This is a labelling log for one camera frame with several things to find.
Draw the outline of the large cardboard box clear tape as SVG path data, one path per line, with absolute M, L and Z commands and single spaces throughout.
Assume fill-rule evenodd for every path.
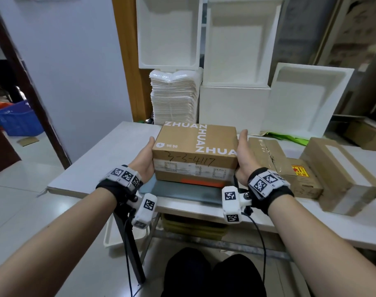
M 336 141 L 312 137 L 300 159 L 324 188 L 323 211 L 353 217 L 376 199 L 376 177 Z

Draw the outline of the cardboard box with yellow label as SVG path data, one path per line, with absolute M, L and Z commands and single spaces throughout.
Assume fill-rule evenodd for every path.
M 319 199 L 324 188 L 304 160 L 283 158 L 275 161 L 275 166 L 278 173 L 290 183 L 296 198 Z

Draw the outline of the blue plastic crate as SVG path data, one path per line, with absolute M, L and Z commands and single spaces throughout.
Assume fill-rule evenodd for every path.
M 0 126 L 10 137 L 35 137 L 44 132 L 26 100 L 0 109 Z

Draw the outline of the wide white foam box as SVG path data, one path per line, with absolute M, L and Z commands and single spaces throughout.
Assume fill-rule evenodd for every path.
M 353 68 L 278 63 L 261 132 L 323 137 Z

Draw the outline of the black table leg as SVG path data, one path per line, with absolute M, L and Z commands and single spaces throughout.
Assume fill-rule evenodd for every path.
M 134 273 L 139 285 L 143 285 L 146 281 L 139 251 L 132 233 L 131 217 L 128 210 L 115 209 L 113 213 L 116 224 L 124 241 L 125 253 L 128 258 L 126 261 L 131 265 L 130 273 Z

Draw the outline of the brown taped cardboard box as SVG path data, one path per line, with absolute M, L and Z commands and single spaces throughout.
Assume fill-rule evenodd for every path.
M 292 175 L 293 169 L 277 140 L 251 137 L 248 139 L 248 144 L 262 167 L 276 171 L 283 177 Z

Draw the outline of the closed white foam box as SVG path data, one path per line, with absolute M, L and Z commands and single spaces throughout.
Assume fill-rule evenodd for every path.
M 259 135 L 268 106 L 271 89 L 201 86 L 199 122 L 233 126 L 237 133 L 247 129 Z

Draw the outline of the green bag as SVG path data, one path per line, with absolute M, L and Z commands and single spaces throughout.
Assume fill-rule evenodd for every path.
M 294 137 L 294 136 L 291 136 L 291 135 L 288 135 L 288 134 L 281 134 L 281 133 L 275 133 L 275 132 L 265 132 L 264 136 L 272 137 L 272 138 L 275 138 L 277 140 L 288 140 L 288 141 L 291 141 L 293 143 L 296 143 L 296 144 L 299 144 L 299 145 L 302 145 L 302 146 L 307 146 L 307 144 L 309 143 L 308 139 L 302 139 L 302 138 Z

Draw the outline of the person's black trousers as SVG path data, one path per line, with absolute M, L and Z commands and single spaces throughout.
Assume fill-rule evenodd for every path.
M 234 254 L 212 268 L 204 254 L 186 247 L 167 262 L 161 297 L 267 297 L 255 264 Z

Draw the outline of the stack of white paper trays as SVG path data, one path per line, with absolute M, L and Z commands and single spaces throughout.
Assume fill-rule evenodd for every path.
M 197 122 L 203 68 L 176 72 L 153 70 L 149 77 L 154 124 Z

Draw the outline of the person's left forearm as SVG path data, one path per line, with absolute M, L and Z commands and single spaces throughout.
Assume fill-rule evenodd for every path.
M 116 205 L 98 188 L 27 240 L 0 265 L 0 297 L 55 297 Z

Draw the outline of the cardboard scrap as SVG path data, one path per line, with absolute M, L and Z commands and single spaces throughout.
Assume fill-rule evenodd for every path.
M 17 144 L 21 147 L 25 147 L 34 143 L 39 142 L 40 140 L 37 137 L 25 137 L 17 141 Z

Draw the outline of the dark brown door frame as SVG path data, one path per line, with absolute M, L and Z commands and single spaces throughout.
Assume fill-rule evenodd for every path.
M 0 47 L 10 64 L 18 83 L 21 85 L 23 93 L 25 94 L 28 103 L 34 110 L 36 116 L 39 119 L 56 155 L 61 162 L 64 169 L 71 166 L 71 161 L 66 154 L 53 126 L 45 107 L 42 104 L 42 100 L 35 88 L 35 85 L 26 70 L 26 66 L 20 57 L 19 52 L 15 48 L 14 43 L 9 35 L 9 32 L 4 24 L 4 21 L 0 14 Z

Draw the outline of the plain brown cardboard box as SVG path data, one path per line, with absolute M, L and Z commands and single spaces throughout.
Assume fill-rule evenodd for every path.
M 365 120 L 351 121 L 343 136 L 364 150 L 376 151 L 376 127 Z

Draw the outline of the person's right forearm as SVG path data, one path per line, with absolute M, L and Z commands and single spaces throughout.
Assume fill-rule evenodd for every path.
M 294 197 L 275 199 L 268 215 L 316 297 L 376 297 L 376 266 Z

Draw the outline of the olive yellow box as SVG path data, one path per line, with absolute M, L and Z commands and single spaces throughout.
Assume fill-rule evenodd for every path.
M 166 232 L 212 240 L 221 240 L 229 228 L 227 224 L 165 213 L 161 214 L 161 221 Z

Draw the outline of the brown printed cardboard box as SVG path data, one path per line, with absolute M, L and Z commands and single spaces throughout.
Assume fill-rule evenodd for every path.
M 223 188 L 238 166 L 235 127 L 167 121 L 152 149 L 156 180 Z

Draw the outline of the person's right hand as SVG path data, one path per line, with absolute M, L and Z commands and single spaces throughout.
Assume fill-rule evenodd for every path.
M 237 159 L 239 166 L 235 171 L 235 176 L 241 185 L 247 187 L 250 175 L 254 171 L 262 168 L 262 166 L 257 162 L 250 148 L 249 156 L 237 156 Z

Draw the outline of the wooden door frame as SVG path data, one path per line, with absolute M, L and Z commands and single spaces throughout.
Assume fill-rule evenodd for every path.
M 136 0 L 112 0 L 133 121 L 151 117 L 151 70 L 139 68 Z

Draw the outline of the person's left hand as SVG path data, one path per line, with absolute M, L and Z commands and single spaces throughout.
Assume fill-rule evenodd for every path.
M 154 175 L 155 168 L 152 159 L 145 159 L 144 148 L 138 153 L 135 159 L 128 166 L 138 172 L 143 184 L 146 184 Z

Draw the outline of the white tray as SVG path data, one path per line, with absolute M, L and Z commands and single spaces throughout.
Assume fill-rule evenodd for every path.
M 132 227 L 132 233 L 138 250 L 141 250 L 142 244 L 144 243 L 144 241 L 150 233 L 150 227 L 147 227 L 146 229 Z M 106 233 L 103 240 L 103 245 L 105 248 L 108 249 L 124 247 L 124 242 L 113 214 L 110 216 L 106 224 Z

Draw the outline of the grey flat scale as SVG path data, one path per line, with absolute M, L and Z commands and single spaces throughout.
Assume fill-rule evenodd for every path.
M 155 176 L 152 176 L 139 189 L 139 192 L 141 195 L 150 193 L 157 197 L 188 200 L 207 205 L 222 205 L 221 188 L 157 180 Z

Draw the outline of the tall white foam box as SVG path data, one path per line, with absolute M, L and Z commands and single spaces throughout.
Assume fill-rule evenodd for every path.
M 203 86 L 266 88 L 284 0 L 208 0 Z

